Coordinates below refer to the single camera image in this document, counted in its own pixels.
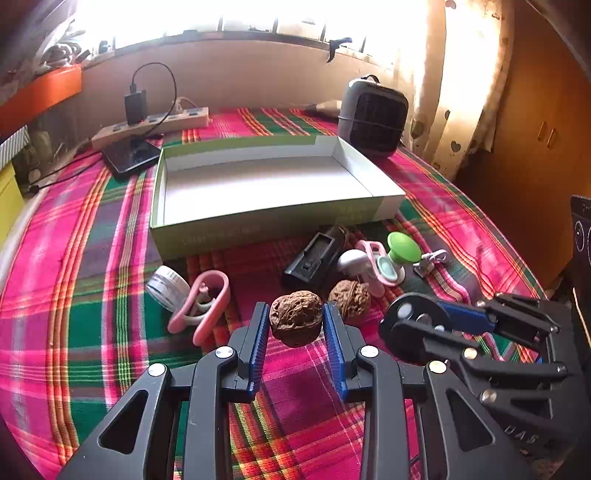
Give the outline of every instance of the pink plastic clip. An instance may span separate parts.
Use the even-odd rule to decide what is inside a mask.
[[[374,275],[381,284],[386,285],[387,287],[398,286],[398,283],[386,280],[386,278],[384,278],[384,276],[378,270],[378,266],[375,262],[375,257],[386,256],[386,249],[380,242],[372,242],[370,240],[359,240],[355,244],[355,248],[357,250],[365,251],[365,253],[369,257],[369,264],[371,265],[371,268],[374,271]]]
[[[209,291],[212,289],[220,290],[220,293],[213,301],[212,306],[209,308],[199,325],[197,325],[197,329],[193,334],[193,344],[196,346],[201,346],[203,341],[209,336],[214,325],[222,316],[224,310],[228,308],[228,304],[230,303],[230,281],[224,272],[220,272],[219,270],[207,270],[200,274],[195,279],[195,282],[193,282],[191,291],[189,292],[189,296],[185,300],[185,303],[180,310],[173,314],[168,322],[168,331],[170,333],[182,332],[187,326],[185,315],[190,315],[197,296],[203,294],[206,289]]]

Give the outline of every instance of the open box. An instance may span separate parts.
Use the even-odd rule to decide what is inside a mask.
[[[392,218],[404,191],[339,137],[163,148],[150,231],[162,259]]]

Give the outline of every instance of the metal screw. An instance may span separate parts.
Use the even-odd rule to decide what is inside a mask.
[[[440,362],[439,360],[433,360],[433,362],[429,362],[429,370],[434,374],[442,374],[445,373],[447,367],[443,362]]]
[[[485,390],[480,394],[480,402],[481,403],[494,403],[496,400],[496,391],[494,390]]]
[[[379,350],[373,345],[365,345],[361,347],[361,355],[367,358],[373,358],[378,356]]]
[[[152,377],[159,377],[166,372],[166,367],[163,364],[152,364],[148,367],[148,374]]]
[[[409,319],[413,315],[413,306],[410,305],[408,302],[403,303],[402,305],[400,305],[400,307],[398,307],[396,315],[398,316],[399,320]]]
[[[234,353],[234,349],[231,346],[221,346],[216,350],[216,357],[218,358],[230,358]]]
[[[468,347],[464,350],[464,358],[468,360],[474,360],[478,356],[478,352],[475,348]]]

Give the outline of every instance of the green suction cup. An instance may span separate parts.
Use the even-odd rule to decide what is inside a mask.
[[[392,232],[388,235],[390,260],[397,264],[417,263],[421,261],[421,248],[408,235],[402,232]]]

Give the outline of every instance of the bed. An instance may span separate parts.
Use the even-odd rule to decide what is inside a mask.
[[[335,132],[336,124],[298,110],[238,109],[211,115],[207,128],[167,134],[163,143]],[[360,326],[368,343],[381,345],[377,324],[404,291],[464,303],[496,291],[544,295],[495,225],[433,168],[404,148],[376,163],[407,200],[395,218],[351,228],[351,240],[385,243],[389,232],[402,231],[423,251],[445,248],[450,255],[425,280],[408,275],[400,287],[373,299]],[[149,364],[196,362],[248,322],[257,301],[270,304],[282,294],[280,272],[309,240],[283,238],[168,262],[190,283],[211,268],[230,279],[230,306],[203,350],[197,349],[189,331],[167,333],[170,314],[144,290],[161,264],[148,234],[153,187],[153,168],[118,183],[99,162],[51,187],[19,245],[0,300],[0,414],[46,479],[57,476]],[[532,361],[528,350],[494,335],[477,340],[496,359]],[[332,388],[322,335],[295,350],[270,337],[256,400],[230,407],[234,478],[357,479],[363,411],[363,404],[343,404]],[[407,418],[412,425],[410,401]],[[417,453],[411,434],[410,455]],[[176,465],[175,476],[180,455]],[[418,477],[416,466],[412,473]]]

